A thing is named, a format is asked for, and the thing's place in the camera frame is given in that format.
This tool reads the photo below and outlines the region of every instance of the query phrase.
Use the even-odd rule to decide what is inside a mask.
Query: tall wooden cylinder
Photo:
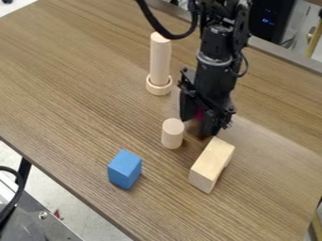
[[[171,41],[159,33],[151,34],[150,81],[154,86],[164,87],[169,83]]]

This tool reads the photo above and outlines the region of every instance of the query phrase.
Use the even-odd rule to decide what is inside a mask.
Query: wooden cylinder
[[[184,123],[175,118],[167,119],[162,124],[161,143],[168,149],[177,149],[184,139]]]
[[[151,34],[150,77],[151,83],[164,87],[169,83],[169,64],[171,59],[171,41],[159,33]]]

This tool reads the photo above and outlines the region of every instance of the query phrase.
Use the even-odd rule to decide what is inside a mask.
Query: black wire
[[[287,42],[289,42],[289,41],[294,41],[294,39],[295,39],[295,37],[296,37],[297,35],[295,35],[295,36],[293,36],[291,39],[289,39],[289,40],[285,40],[284,42],[282,42],[282,43],[280,43],[280,45],[285,45],[285,43],[287,43]]]
[[[14,209],[15,205],[18,203],[20,197],[23,195],[24,192],[24,179],[23,177],[14,169],[10,169],[7,167],[0,166],[0,170],[9,172],[16,176],[17,178],[17,184],[18,184],[18,190],[15,193],[12,200],[5,206],[3,210],[0,212],[0,227],[4,224],[4,222],[7,220],[8,216],[11,214],[12,210]]]
[[[160,22],[154,17],[153,13],[150,11],[145,0],[136,0],[136,1],[139,7],[141,8],[144,16],[149,21],[150,25],[154,28],[154,30],[168,40],[183,39],[189,36],[190,34],[192,34],[198,26],[199,14],[198,14],[195,0],[189,0],[189,5],[188,5],[188,8],[191,12],[191,26],[184,34],[179,34],[179,35],[174,35],[170,33],[163,25],[160,24]]]
[[[242,73],[235,72],[232,68],[230,68],[230,71],[231,71],[232,76],[233,76],[233,77],[236,77],[236,78],[241,78],[241,77],[243,77],[243,76],[244,76],[244,75],[249,71],[249,68],[250,68],[249,61],[246,59],[246,57],[244,56],[244,54],[243,54],[242,52],[240,52],[240,54],[239,54],[239,55],[241,55],[242,60],[244,60],[244,61],[245,61],[245,66],[246,66],[246,68],[245,68],[245,70],[244,70]]]

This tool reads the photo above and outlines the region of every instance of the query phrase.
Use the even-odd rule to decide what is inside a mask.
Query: blue cube
[[[108,179],[124,189],[131,189],[142,172],[142,160],[126,150],[120,150],[107,165]]]

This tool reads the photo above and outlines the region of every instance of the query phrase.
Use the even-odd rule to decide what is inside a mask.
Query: wooden table
[[[0,19],[0,137],[135,239],[301,240],[322,194],[321,77],[246,51],[240,117],[220,134],[236,152],[205,195],[187,174],[206,143],[160,144],[176,109],[144,87],[151,32],[131,0],[42,0]],[[198,33],[173,43],[174,79],[198,46]],[[131,191],[106,178],[120,148],[143,158]]]

